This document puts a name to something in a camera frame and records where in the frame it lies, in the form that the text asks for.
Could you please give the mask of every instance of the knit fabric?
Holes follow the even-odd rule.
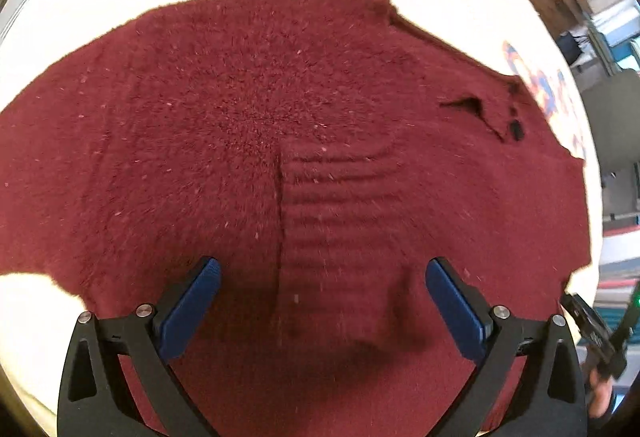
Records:
[[[99,317],[221,263],[174,370],[228,437],[424,435],[472,370],[428,260],[536,319],[590,261],[582,161],[520,80],[389,0],[150,11],[2,112],[0,182],[0,272],[49,274]]]

